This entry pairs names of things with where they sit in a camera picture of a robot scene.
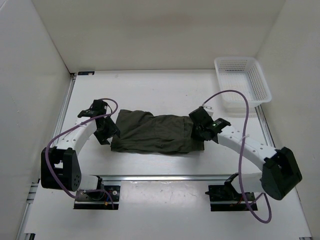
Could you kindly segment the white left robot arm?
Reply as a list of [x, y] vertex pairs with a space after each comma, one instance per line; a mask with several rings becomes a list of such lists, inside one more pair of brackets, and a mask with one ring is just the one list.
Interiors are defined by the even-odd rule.
[[74, 126], [51, 140], [41, 152], [41, 186], [45, 189], [63, 190], [72, 198], [77, 191], [85, 191], [93, 200], [105, 194], [102, 180], [97, 175], [84, 174], [78, 154], [87, 140], [94, 136], [100, 145], [108, 145], [108, 139], [120, 136], [120, 130], [110, 116], [78, 117]]

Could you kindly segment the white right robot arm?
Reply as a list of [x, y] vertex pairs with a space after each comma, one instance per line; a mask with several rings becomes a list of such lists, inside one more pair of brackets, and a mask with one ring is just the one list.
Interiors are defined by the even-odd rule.
[[250, 137], [244, 138], [228, 121], [219, 118], [213, 120], [191, 118], [193, 122], [192, 137], [203, 141], [214, 141], [252, 162], [258, 173], [231, 176], [225, 181], [224, 193], [230, 200], [238, 199], [243, 189], [248, 192], [265, 193], [275, 200], [282, 200], [298, 183], [302, 174], [293, 152], [287, 148], [276, 149], [264, 145]]

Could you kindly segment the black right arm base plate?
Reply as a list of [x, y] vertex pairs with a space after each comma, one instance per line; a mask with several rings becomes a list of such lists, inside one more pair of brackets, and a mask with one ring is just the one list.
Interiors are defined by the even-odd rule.
[[249, 211], [242, 194], [228, 190], [225, 185], [209, 185], [205, 194], [209, 196], [211, 212]]

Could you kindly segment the olive green shorts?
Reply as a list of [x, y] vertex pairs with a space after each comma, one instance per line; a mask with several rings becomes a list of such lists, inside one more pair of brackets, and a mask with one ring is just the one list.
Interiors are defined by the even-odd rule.
[[182, 155], [205, 150], [203, 141], [192, 138], [193, 122], [188, 116], [121, 109], [115, 124], [120, 136], [112, 138], [113, 152]]

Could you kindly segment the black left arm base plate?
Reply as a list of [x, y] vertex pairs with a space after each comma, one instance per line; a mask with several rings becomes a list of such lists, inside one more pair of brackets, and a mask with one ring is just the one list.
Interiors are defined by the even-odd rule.
[[118, 210], [121, 186], [105, 185], [104, 190], [110, 194], [113, 205], [110, 197], [104, 192], [85, 193], [78, 191], [73, 208], [75, 210]]

